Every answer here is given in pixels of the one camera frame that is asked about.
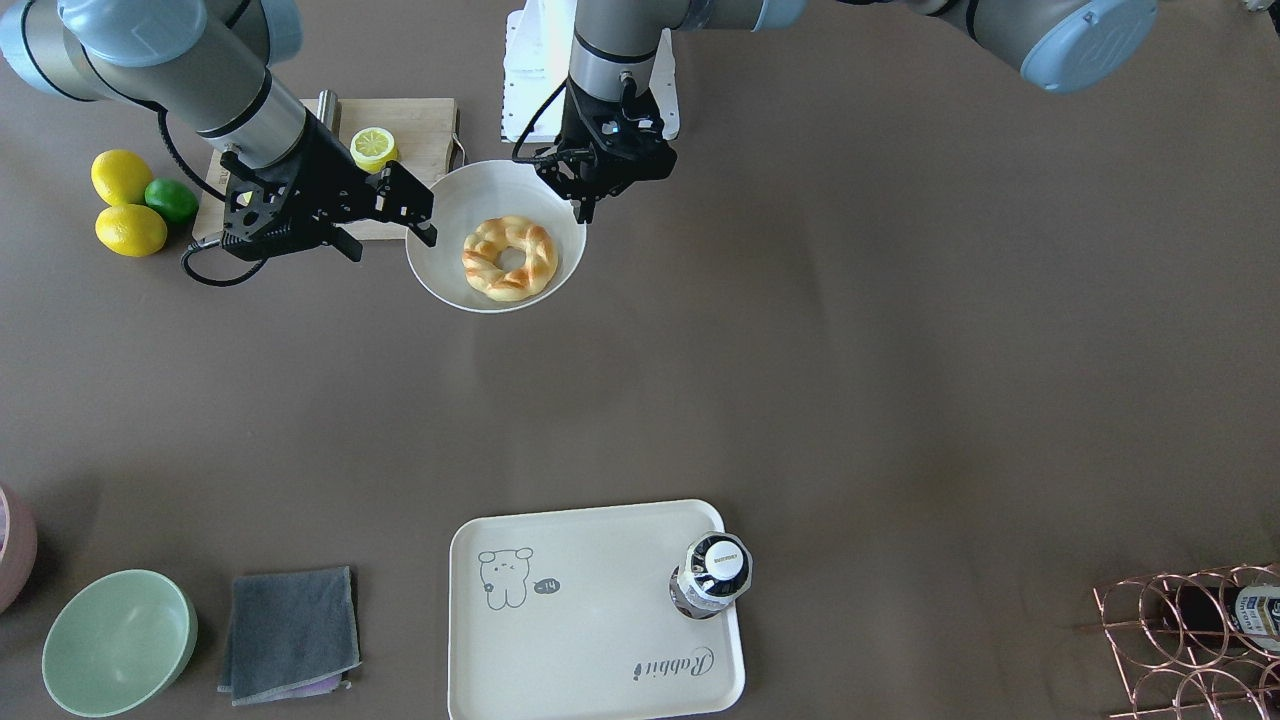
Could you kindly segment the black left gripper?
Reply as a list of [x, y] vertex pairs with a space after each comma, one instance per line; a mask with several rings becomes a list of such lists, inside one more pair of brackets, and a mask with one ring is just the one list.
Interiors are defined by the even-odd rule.
[[599, 200], [616, 197], [636, 182], [669, 177], [676, 151], [663, 136], [654, 94], [635, 79], [621, 82], [618, 101], [591, 96], [564, 79], [534, 114], [564, 96], [559, 133], [550, 149], [534, 154], [534, 172], [562, 199], [575, 201], [575, 219], [590, 225]]

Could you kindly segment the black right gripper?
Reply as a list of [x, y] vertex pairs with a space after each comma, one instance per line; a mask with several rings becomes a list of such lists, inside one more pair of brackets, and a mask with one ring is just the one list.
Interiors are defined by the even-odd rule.
[[407, 228], [425, 247], [436, 246], [435, 196], [401, 161], [365, 173], [349, 150], [311, 113], [294, 147], [282, 160], [252, 168], [227, 150], [220, 164], [230, 177], [221, 246], [248, 263], [330, 246], [360, 263], [364, 245], [343, 225], [375, 220]]

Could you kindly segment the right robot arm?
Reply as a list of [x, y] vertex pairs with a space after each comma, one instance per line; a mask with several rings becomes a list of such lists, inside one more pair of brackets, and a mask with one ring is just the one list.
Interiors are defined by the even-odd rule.
[[246, 263], [329, 246], [351, 261], [353, 222], [407, 227], [433, 246], [433, 193], [392, 161], [367, 173], [273, 74], [300, 46], [293, 1], [15, 1], [3, 56], [29, 86], [77, 102], [165, 110], [227, 169], [210, 245]]

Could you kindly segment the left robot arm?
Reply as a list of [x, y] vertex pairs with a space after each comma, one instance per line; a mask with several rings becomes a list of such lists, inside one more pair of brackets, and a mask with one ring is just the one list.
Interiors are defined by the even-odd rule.
[[[563, 102], [548, 149], [512, 158], [532, 168], [581, 224], [596, 205], [669, 177], [677, 154], [652, 87], [664, 35], [788, 31], [806, 1], [580, 1], [568, 65], [550, 100]], [[1075, 94], [1123, 67], [1147, 40], [1156, 1], [911, 1], [1047, 94]]]

